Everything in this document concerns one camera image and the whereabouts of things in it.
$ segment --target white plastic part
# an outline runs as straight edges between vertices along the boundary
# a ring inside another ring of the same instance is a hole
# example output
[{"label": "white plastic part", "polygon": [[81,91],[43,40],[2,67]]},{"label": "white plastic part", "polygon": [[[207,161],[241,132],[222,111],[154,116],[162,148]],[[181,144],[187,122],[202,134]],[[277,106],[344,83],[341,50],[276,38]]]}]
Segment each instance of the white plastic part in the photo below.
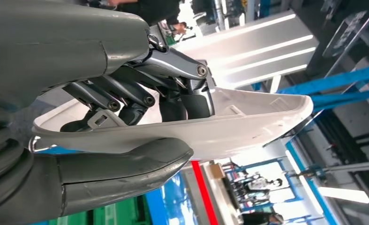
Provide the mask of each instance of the white plastic part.
[{"label": "white plastic part", "polygon": [[[194,150],[193,159],[206,160],[259,150],[299,124],[313,110],[310,97],[299,95],[216,87],[212,92],[212,99],[216,115],[210,118],[99,128],[78,133],[57,132],[47,128],[50,126],[45,126],[63,125],[66,122],[53,121],[59,118],[56,116],[59,109],[55,109],[49,112],[54,116],[48,116],[47,113],[34,121],[33,132],[67,149],[108,153],[124,153],[158,138],[176,137]],[[155,108],[158,109],[157,104],[151,110],[154,110],[153,114],[159,112]]]}]

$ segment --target blue frame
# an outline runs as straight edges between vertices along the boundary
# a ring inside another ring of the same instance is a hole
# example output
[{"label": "blue frame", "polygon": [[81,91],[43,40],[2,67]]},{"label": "blue frame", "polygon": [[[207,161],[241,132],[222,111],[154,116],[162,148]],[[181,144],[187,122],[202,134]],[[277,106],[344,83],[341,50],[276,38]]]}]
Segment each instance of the blue frame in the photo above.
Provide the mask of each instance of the blue frame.
[{"label": "blue frame", "polygon": [[[303,164],[303,162],[301,161],[299,155],[296,153],[296,150],[295,150],[294,146],[292,145],[291,141],[289,141],[288,143],[286,143],[285,146],[288,149],[288,151],[291,153],[291,155],[294,158],[296,164],[298,165],[300,171],[305,171],[306,170],[306,167]],[[306,181],[307,181],[308,185],[310,186],[310,189],[313,192],[314,196],[316,197],[318,203],[320,204],[322,210],[324,211],[324,216],[325,216],[326,220],[328,221],[328,223],[330,225],[339,225],[340,223],[332,215],[332,213],[329,210],[328,205],[326,204],[324,198],[319,193],[318,188],[317,188],[317,185],[310,178],[307,178],[306,177]]]},{"label": "blue frame", "polygon": [[149,205],[152,224],[169,225],[169,218],[166,214],[165,203],[162,197],[161,189],[145,194]]},{"label": "blue frame", "polygon": [[318,217],[318,218],[311,218],[311,215],[306,215],[303,217],[297,217],[297,218],[292,218],[292,219],[287,219],[285,220],[287,223],[306,223],[307,225],[312,225],[311,222],[319,220],[319,219],[324,219],[325,217]]}]

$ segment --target red stripe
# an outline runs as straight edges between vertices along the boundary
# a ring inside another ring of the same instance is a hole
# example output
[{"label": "red stripe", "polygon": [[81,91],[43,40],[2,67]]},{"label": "red stripe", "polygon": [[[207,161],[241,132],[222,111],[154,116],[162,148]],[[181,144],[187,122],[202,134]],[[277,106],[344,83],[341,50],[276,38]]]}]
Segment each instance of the red stripe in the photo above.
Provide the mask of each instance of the red stripe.
[{"label": "red stripe", "polygon": [[201,167],[198,161],[191,161],[193,166],[194,174],[201,192],[203,204],[205,205],[206,214],[208,215],[209,222],[211,225],[218,225],[218,219],[213,209],[211,197],[209,196],[208,189],[206,188],[205,179],[203,178]]}]

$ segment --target machine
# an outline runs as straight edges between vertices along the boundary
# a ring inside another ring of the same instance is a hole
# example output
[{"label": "machine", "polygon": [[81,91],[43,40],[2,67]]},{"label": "machine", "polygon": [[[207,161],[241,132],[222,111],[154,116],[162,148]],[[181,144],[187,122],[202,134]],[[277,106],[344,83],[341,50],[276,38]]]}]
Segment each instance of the machine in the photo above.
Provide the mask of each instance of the machine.
[{"label": "machine", "polygon": [[[213,87],[207,65],[161,45],[140,17],[77,3],[0,1],[0,224],[144,194],[192,157],[261,147],[311,114],[306,96]],[[83,153],[34,154],[11,138],[11,115],[58,87],[86,106],[83,117],[47,129],[62,105],[34,133]],[[138,125],[157,101],[161,121]]]}]

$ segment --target fluorescent light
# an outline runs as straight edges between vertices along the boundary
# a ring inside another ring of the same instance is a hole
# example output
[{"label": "fluorescent light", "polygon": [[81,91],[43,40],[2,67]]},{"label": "fluorescent light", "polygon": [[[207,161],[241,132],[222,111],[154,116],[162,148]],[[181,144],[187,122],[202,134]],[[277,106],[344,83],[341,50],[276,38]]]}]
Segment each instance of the fluorescent light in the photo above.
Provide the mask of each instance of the fluorescent light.
[{"label": "fluorescent light", "polygon": [[230,23],[228,22],[228,18],[225,18],[224,19],[224,28],[226,30],[230,29]]},{"label": "fluorescent light", "polygon": [[364,191],[332,187],[319,187],[318,191],[320,194],[327,197],[340,198],[359,203],[369,203],[369,198]]},{"label": "fluorescent light", "polygon": [[244,13],[240,15],[239,20],[240,20],[240,26],[244,26],[245,25],[245,14]]},{"label": "fluorescent light", "polygon": [[[296,174],[300,173],[299,166],[297,165],[295,159],[293,158],[290,151],[285,151],[286,156],[289,159],[289,162],[291,163],[292,167],[294,168]],[[307,196],[309,197],[311,203],[313,204],[314,208],[316,209],[318,214],[323,214],[324,211],[320,206],[320,203],[318,202],[316,196],[314,195],[313,191],[311,190],[309,184],[307,183],[306,179],[303,176],[299,177],[300,183],[303,185],[304,190],[306,191]]]},{"label": "fluorescent light", "polygon": [[314,195],[313,191],[311,190],[309,184],[307,183],[306,179],[303,176],[299,177],[300,183],[303,185],[304,190],[306,191],[307,196],[309,197],[311,203],[313,203],[314,208],[316,209],[318,214],[323,214],[324,211],[320,206],[316,196]]},{"label": "fluorescent light", "polygon": [[297,165],[297,163],[296,163],[296,161],[295,161],[294,157],[292,156],[291,152],[290,152],[290,151],[288,151],[288,150],[286,150],[286,151],[285,151],[285,154],[286,154],[286,157],[288,157],[288,160],[289,160],[290,164],[291,164],[291,165],[292,165],[292,167],[294,168],[295,173],[296,173],[296,174],[300,174],[300,168],[299,168],[299,166]]},{"label": "fluorescent light", "polygon": [[217,75],[220,75],[220,76],[222,76],[222,75],[223,76],[231,75],[231,74],[238,73],[238,72],[246,70],[246,69],[258,67],[258,66],[265,65],[265,64],[268,64],[268,63],[271,63],[271,62],[276,62],[276,61],[288,59],[288,58],[291,58],[291,57],[294,57],[294,56],[310,53],[310,52],[315,51],[315,49],[316,49],[315,47],[312,47],[312,48],[300,50],[300,51],[297,51],[297,52],[292,52],[292,53],[289,53],[289,54],[280,55],[280,56],[269,58],[269,59],[262,60],[262,61],[259,61],[259,62],[254,62],[254,63],[250,63],[250,64],[247,64],[247,65],[244,65],[244,66],[240,66],[240,67],[236,67],[236,68],[233,68],[233,69],[225,70],[225,71],[222,71],[222,72],[218,73]]},{"label": "fluorescent light", "polygon": [[281,75],[272,78],[270,93],[275,93],[278,91],[279,82],[281,81]]},{"label": "fluorescent light", "polygon": [[235,82],[235,83],[227,83],[224,79],[216,79],[216,78],[215,78],[215,81],[218,83],[219,87],[224,86],[224,87],[227,87],[229,89],[230,88],[234,89],[234,88],[238,88],[238,87],[241,87],[241,86],[245,86],[247,84],[257,83],[259,81],[268,80],[269,78],[272,78],[272,77],[275,77],[275,76],[278,76],[278,75],[284,75],[284,74],[291,73],[291,72],[294,72],[294,71],[297,71],[297,70],[301,70],[301,69],[304,69],[306,67],[307,67],[307,64],[304,64],[304,65],[301,65],[301,66],[276,71],[274,73],[258,76],[258,77],[255,77],[255,78],[251,78],[251,79],[247,79],[247,80],[240,81],[240,82]]},{"label": "fluorescent light", "polygon": [[[277,23],[287,21],[287,20],[291,20],[291,19],[294,19],[295,17],[296,17],[295,14],[290,14],[290,15],[287,15],[287,16],[283,16],[283,17],[280,17],[280,18],[277,18],[277,19],[274,19],[274,20],[270,20],[270,21],[267,21],[267,22],[263,22],[263,23],[260,23],[260,24],[256,24],[256,25],[253,25],[253,26],[244,27],[244,28],[239,29],[239,30],[232,30],[232,31],[227,32],[227,33],[222,33],[219,36],[214,36],[213,38],[212,37],[208,38],[205,41],[207,41],[208,44],[211,45],[211,44],[214,44],[216,42],[219,42],[219,41],[222,41],[222,40],[225,40],[225,39],[228,39],[228,38],[232,38],[232,37],[235,37],[237,35],[245,34],[247,32],[253,31],[253,30],[257,30],[257,29],[268,27],[268,26],[271,26],[271,25],[274,25],[274,24],[277,24]],[[193,41],[190,41],[190,42],[186,41],[186,43],[188,43],[188,45],[184,45],[182,48],[187,50],[187,51],[190,50],[190,49],[197,49],[197,48],[199,48],[199,46],[204,45],[203,41],[200,42],[199,40],[195,40],[195,39]]]},{"label": "fluorescent light", "polygon": [[271,45],[271,46],[268,46],[268,47],[265,47],[265,48],[259,48],[259,49],[256,49],[256,50],[253,50],[253,51],[250,51],[250,52],[244,52],[244,53],[241,53],[241,54],[237,54],[237,55],[234,55],[234,56],[223,58],[221,60],[209,62],[209,66],[210,67],[222,66],[222,65],[225,65],[225,64],[228,64],[228,63],[231,63],[231,62],[234,62],[234,61],[242,60],[242,59],[254,56],[254,55],[266,53],[266,52],[269,52],[269,51],[272,51],[272,50],[276,50],[276,49],[283,48],[283,47],[290,46],[290,45],[294,45],[294,44],[297,44],[297,43],[300,43],[300,42],[303,42],[303,41],[307,41],[307,40],[310,40],[312,38],[313,38],[313,35],[307,35],[307,36],[296,38],[296,39],[293,39],[293,40],[290,40],[290,41],[282,42],[282,43],[279,43],[279,44],[276,44],[276,45]]},{"label": "fluorescent light", "polygon": [[222,0],[222,10],[223,10],[223,14],[226,15],[227,14],[227,4],[226,4],[226,0]]},{"label": "fluorescent light", "polygon": [[198,19],[200,19],[201,17],[204,17],[204,16],[206,16],[206,13],[198,13],[198,14],[194,15],[194,20],[196,21],[196,20],[198,20]]}]

